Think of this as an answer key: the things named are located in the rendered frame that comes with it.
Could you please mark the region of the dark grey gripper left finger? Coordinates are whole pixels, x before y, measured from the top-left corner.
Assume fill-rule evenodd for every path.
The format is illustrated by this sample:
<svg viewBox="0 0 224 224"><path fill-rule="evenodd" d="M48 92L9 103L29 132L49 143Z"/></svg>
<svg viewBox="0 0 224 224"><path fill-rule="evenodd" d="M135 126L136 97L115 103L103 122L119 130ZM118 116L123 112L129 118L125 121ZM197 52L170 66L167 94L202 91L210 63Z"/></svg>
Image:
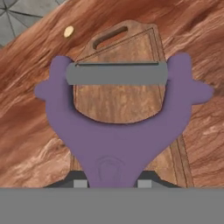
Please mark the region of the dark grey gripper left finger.
<svg viewBox="0 0 224 224"><path fill-rule="evenodd" d="M48 185L47 188L89 188L89 183L83 171L70 171L64 179Z"/></svg>

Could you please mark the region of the small round beige knob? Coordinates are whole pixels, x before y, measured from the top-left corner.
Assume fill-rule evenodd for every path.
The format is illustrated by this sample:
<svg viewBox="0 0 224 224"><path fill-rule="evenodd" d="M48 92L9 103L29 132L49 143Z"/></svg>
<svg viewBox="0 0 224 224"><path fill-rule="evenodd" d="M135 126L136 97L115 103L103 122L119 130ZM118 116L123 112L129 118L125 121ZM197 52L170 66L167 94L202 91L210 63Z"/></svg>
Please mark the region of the small round beige knob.
<svg viewBox="0 0 224 224"><path fill-rule="evenodd" d="M64 37L69 38L74 32L74 28L69 25L65 30L64 30Z"/></svg>

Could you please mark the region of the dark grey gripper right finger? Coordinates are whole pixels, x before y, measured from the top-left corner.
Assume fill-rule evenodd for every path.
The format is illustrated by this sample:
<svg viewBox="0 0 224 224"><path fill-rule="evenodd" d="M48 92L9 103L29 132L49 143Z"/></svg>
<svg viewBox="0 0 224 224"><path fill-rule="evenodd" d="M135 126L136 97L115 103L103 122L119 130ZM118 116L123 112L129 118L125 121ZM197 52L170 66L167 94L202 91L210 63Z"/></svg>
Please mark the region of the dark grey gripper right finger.
<svg viewBox="0 0 224 224"><path fill-rule="evenodd" d="M161 179L155 171L143 171L134 184L135 188L168 187L179 188L171 182Z"/></svg>

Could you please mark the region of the purple peeler with grey blade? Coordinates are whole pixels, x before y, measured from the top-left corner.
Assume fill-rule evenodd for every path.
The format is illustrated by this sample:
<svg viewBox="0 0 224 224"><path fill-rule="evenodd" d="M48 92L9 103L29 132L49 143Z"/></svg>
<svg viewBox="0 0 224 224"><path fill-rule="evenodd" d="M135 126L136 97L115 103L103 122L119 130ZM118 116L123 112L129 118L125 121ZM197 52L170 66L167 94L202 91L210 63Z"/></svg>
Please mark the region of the purple peeler with grey blade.
<svg viewBox="0 0 224 224"><path fill-rule="evenodd" d="M67 56L55 57L49 79L34 93L45 101L50 126L77 157L92 187L132 187L145 166L182 134L192 105L209 101L214 93L193 79L190 55L179 52L167 61L164 103L157 115L129 125L99 123L74 108L73 88L66 81L71 63Z"/></svg>

